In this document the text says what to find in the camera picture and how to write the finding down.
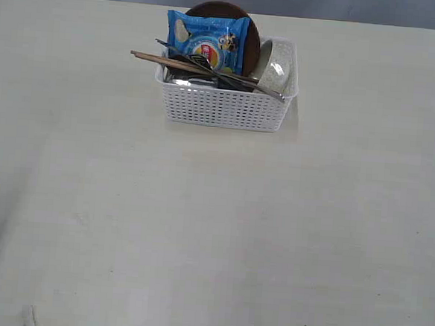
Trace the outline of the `silver table knife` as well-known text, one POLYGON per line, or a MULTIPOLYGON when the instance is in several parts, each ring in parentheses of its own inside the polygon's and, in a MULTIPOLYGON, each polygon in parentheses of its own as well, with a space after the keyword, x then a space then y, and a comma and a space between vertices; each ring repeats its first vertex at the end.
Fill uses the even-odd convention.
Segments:
POLYGON ((215 71, 215 70, 205 71, 202 70, 201 68, 195 68, 192 65, 189 65, 184 62, 172 60, 170 58, 164 58, 160 63, 168 67, 181 69, 183 71, 192 72, 194 74, 201 74, 208 77, 216 77, 218 79, 226 81, 231 86, 236 86, 237 84, 240 84, 241 86, 246 86, 247 88, 257 89, 257 91, 262 92, 267 96, 271 96, 272 98, 277 99, 279 102, 282 103, 285 102, 284 95, 274 90, 268 89, 267 87, 259 86, 258 83, 254 80, 246 80, 244 77, 238 77, 237 75, 227 74, 225 72, 220 73, 219 71, 215 71))

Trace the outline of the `dark wooden spoon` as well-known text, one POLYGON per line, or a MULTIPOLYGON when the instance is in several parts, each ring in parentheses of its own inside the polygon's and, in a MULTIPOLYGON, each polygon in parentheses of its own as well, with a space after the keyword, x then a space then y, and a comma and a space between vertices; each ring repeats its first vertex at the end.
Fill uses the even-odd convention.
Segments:
POLYGON ((194 66, 195 68, 201 68, 205 71, 213 71, 214 69, 210 66, 209 61, 202 55, 189 55, 184 56, 183 54, 170 55, 170 59, 187 63, 194 66))

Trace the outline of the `white ceramic bowl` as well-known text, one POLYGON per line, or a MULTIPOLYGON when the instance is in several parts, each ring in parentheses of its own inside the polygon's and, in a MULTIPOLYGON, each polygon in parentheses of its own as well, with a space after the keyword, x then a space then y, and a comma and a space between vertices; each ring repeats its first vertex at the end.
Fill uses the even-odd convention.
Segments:
POLYGON ((249 77, 258 84, 282 94, 293 65, 293 49, 289 42, 267 39, 261 44, 261 52, 249 77))

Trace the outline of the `blue chips snack bag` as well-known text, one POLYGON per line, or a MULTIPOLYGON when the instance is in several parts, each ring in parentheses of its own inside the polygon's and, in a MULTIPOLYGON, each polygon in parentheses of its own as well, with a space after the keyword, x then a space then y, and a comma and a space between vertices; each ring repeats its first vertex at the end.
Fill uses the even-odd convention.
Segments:
POLYGON ((242 75, 250 19, 196 17, 168 11, 167 43, 184 55, 200 54, 215 70, 242 75))

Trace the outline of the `brown wooden plate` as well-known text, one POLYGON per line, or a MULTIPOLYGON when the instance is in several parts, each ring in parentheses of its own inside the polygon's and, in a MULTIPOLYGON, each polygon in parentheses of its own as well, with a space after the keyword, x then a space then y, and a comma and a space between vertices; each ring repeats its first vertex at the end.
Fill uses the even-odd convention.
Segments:
POLYGON ((249 14, 238 7, 230 4, 227 1, 206 1, 190 8, 186 13, 188 16, 196 17, 217 17, 228 19, 240 19, 247 17, 250 19, 250 24, 247 31, 246 40, 244 41, 244 62, 243 76, 248 76, 258 63, 261 53, 261 43, 258 34, 258 28, 249 16, 249 14))

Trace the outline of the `white perforated plastic basket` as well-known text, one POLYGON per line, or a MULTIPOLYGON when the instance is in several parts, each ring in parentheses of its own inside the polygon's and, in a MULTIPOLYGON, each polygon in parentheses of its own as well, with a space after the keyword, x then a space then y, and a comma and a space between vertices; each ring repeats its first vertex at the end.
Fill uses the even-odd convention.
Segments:
POLYGON ((289 39, 261 38, 263 43, 267 40, 277 43, 290 60, 289 78, 282 93, 284 101, 279 102, 265 94, 166 83, 166 70, 159 65, 155 78, 162 89, 166 116, 172 121, 203 126, 277 131, 299 92, 297 49, 289 39))

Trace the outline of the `stainless steel cup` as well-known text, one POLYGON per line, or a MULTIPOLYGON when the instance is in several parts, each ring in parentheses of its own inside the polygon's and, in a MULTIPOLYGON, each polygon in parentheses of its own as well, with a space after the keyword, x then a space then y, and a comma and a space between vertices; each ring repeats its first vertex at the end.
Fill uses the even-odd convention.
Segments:
POLYGON ((166 83, 172 83, 178 86, 204 86, 205 88, 211 87, 215 89, 218 87, 218 81, 216 81, 216 79, 194 75, 184 76, 183 74, 170 74, 166 77, 165 81, 166 83))

